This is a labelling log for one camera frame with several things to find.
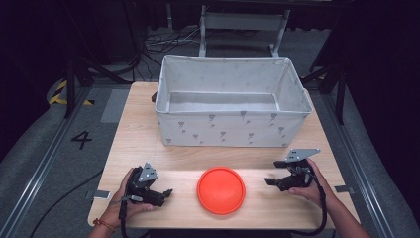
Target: orange frisbee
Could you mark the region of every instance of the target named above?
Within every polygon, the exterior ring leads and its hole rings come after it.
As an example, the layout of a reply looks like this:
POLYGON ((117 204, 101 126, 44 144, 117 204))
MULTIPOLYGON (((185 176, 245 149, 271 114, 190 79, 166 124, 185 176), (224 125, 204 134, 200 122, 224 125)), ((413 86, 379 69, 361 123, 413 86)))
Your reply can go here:
POLYGON ((241 177, 226 167, 206 171, 198 181, 198 199, 207 210, 225 215, 241 207, 245 186, 241 177))

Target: storage bin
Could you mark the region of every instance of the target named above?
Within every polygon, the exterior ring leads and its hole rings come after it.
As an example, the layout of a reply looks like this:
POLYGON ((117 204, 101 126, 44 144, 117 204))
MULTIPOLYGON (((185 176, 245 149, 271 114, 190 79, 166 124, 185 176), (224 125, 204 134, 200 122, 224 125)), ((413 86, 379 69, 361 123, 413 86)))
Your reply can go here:
POLYGON ((287 147, 312 111, 289 58, 163 59, 156 113, 165 145, 287 147))

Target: metal rail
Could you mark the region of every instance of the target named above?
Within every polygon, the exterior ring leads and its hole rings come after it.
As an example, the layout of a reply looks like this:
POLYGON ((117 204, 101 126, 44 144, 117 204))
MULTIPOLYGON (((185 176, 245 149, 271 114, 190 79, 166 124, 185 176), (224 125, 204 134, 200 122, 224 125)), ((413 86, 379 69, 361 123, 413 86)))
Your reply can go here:
POLYGON ((82 106, 84 100, 86 100, 89 91, 90 88, 88 87, 80 88, 74 111, 67 119, 63 119, 61 124, 59 125, 54 137, 52 138, 50 146, 48 147, 46 153, 40 161, 40 164, 38 165, 28 184, 26 185, 24 192, 22 193, 21 197, 19 198, 18 202, 13 208, 13 211, 9 215, 9 218, 3 225, 3 228, 0 231, 0 238, 14 237, 16 230, 19 228, 23 218, 25 217, 28 209, 30 208, 35 196, 37 195, 41 185, 44 182, 44 179, 47 176, 47 173, 50 170, 50 167, 52 166, 56 158, 57 152, 59 151, 59 148, 62 144, 62 140, 65 134, 67 133, 71 122, 75 118, 78 109, 82 106))
POLYGON ((365 203, 367 204, 367 208, 380 237, 395 237, 385 215, 383 214, 379 201, 377 200, 374 187, 368 179, 368 176, 366 175, 363 166, 358 159, 355 148, 353 147, 353 143, 349 138, 349 134, 345 126, 340 125, 339 121, 337 120, 333 99, 328 94, 322 95, 322 99, 327 107, 327 111, 330 117, 334 121, 333 124, 343 142, 344 148, 346 150, 346 156, 349 158, 350 168, 355 176, 356 182, 361 188, 362 196, 364 197, 365 203))

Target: number 4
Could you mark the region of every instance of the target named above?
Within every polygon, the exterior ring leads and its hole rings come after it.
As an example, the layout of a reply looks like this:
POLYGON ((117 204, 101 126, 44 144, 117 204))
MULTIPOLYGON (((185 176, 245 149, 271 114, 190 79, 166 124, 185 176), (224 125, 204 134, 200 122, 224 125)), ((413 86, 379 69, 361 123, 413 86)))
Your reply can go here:
POLYGON ((89 132, 84 131, 84 132, 78 134, 77 136, 73 137, 71 139, 71 141, 81 142, 79 150, 83 150, 84 143, 92 141, 92 139, 87 138, 88 135, 89 135, 89 132))

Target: human hand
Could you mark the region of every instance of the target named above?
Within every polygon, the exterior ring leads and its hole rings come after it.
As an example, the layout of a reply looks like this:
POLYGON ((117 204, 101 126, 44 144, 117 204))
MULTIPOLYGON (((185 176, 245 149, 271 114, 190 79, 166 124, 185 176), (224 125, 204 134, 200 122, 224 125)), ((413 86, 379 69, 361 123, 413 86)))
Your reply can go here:
MULTIPOLYGON (((309 163, 309 165, 312 167, 312 170, 315 173, 315 176, 317 177, 319 183, 324 188, 324 192, 326 194, 327 204, 334 202, 335 200, 338 200, 337 196, 334 194, 334 192, 331 190, 330 185, 325 180, 324 176, 319 171, 319 168, 313 162, 311 159, 306 159, 309 163)), ((308 187, 292 187, 288 190, 290 194, 293 195, 299 195, 303 196, 306 199, 312 201, 313 203, 317 204, 319 207, 321 207, 321 199, 319 195, 318 185, 314 180, 312 180, 311 184, 309 184, 308 187)))
MULTIPOLYGON (((124 191, 126 189, 127 182, 130 178, 133 168, 131 168, 127 174, 124 176, 123 181, 121 182, 120 188, 112 196, 110 204, 106 208, 105 212, 101 216, 101 220, 105 221, 107 224, 114 227, 120 226, 120 207, 121 207, 121 198, 124 196, 124 191)), ((154 207, 148 203, 133 203, 131 200, 127 201, 127 220, 129 220, 134 215, 144 212, 151 211, 154 207)))

